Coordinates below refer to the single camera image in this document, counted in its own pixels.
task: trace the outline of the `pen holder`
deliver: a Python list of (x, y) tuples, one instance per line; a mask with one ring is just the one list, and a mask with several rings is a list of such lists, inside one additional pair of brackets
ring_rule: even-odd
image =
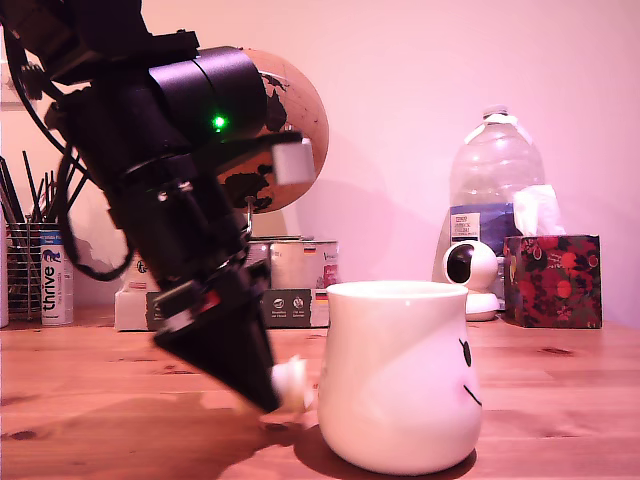
[(53, 223), (7, 223), (7, 289), (10, 320), (41, 318), (41, 232), (56, 231)]

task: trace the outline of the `cable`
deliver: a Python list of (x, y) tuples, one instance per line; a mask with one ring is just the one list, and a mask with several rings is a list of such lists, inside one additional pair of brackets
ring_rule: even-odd
[[(68, 143), (64, 149), (64, 155), (62, 156), (62, 160), (60, 161), (60, 166), (58, 167), (58, 178), (67, 178), (69, 169), (71, 168), (72, 150), (73, 146)], [(67, 194), (67, 182), (60, 182), (60, 185), (58, 186), (58, 195), (60, 198), (60, 201), (58, 203), (58, 228), (60, 229), (62, 245), (64, 247), (65, 253), (67, 254), (67, 257), (69, 257), (69, 260), (71, 260), (71, 263), (74, 267), (76, 267), (88, 277), (93, 278), (94, 280), (98, 280), (100, 282), (109, 282), (118, 278), (129, 267), (129, 265), (131, 264), (131, 260), (133, 259), (133, 252), (135, 248), (129, 240), (129, 237), (127, 237), (127, 235), (125, 234), (125, 239), (127, 241), (127, 256), (122, 262), (122, 265), (120, 265), (119, 267), (108, 272), (97, 272), (90, 266), (80, 263), (80, 254), (78, 253), (76, 239), (73, 235), (73, 231), (71, 230), (71, 223), (69, 221), (69, 203)]]
[[(6, 28), (4, 29), (4, 41), (6, 44), (7, 65), (9, 66), (11, 81), (13, 82), (14, 87), (16, 87), (16, 93), (18, 94), (18, 97), (20, 97), (20, 100), (22, 101), (24, 108), (27, 110), (27, 113), (29, 114), (31, 119), (35, 122), (36, 126), (40, 129), (40, 131), (44, 134), (44, 136), (47, 137), (47, 140), (49, 140), (51, 144), (54, 147), (56, 147), (58, 151), (60, 151), (60, 153), (64, 154), (64, 146), (58, 141), (56, 137), (54, 137), (51, 134), (51, 132), (47, 129), (47, 126), (44, 123), (42, 123), (42, 120), (40, 120), (38, 113), (33, 108), (33, 105), (31, 105), (31, 102), (29, 101), (29, 97), (27, 97), (27, 93), (25, 92), (24, 85), (22, 85), (22, 80), (20, 79), (20, 71), (16, 66), (15, 56), (17, 52), (16, 49), (22, 50), (23, 54), (24, 54), (24, 49), (20, 46), (20, 44), (15, 39), (13, 34), (10, 33)], [(76, 168), (80, 170), (82, 173), (84, 173), (85, 175), (87, 175), (89, 177), (89, 180), (93, 181), (91, 179), (91, 174), (87, 171), (86, 168), (80, 165), (80, 162), (78, 160), (79, 158), (73, 158), (73, 157), (71, 158), (71, 162), (76, 166)]]

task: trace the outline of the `globe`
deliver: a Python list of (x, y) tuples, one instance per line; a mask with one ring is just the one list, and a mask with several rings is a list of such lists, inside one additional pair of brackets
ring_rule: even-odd
[[(295, 130), (311, 141), (315, 179), (329, 148), (329, 123), (313, 84), (287, 60), (260, 50), (243, 49), (257, 67), (267, 93), (267, 121), (260, 135)], [(234, 208), (246, 209), (252, 197), (255, 213), (279, 210), (304, 195), (312, 182), (277, 185), (269, 172), (271, 153), (264, 152), (218, 176)]]

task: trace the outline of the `green led light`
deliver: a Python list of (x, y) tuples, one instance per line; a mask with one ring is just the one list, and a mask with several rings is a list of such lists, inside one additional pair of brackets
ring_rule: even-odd
[(217, 115), (213, 117), (213, 120), (211, 123), (213, 123), (213, 126), (216, 128), (216, 132), (219, 132), (222, 128), (227, 126), (227, 119), (224, 117), (221, 117), (220, 115)]

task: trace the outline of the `wooden table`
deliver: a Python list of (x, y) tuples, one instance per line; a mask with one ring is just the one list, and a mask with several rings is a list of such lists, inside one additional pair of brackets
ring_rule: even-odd
[[(388, 478), (322, 440), (315, 411), (238, 416), (217, 381), (118, 333), (108, 311), (74, 326), (10, 325), (2, 342), (2, 478)], [(272, 331), (279, 361), (309, 359), (323, 330)], [(475, 454), (424, 478), (640, 478), (640, 331), (469, 325), (484, 422)]]

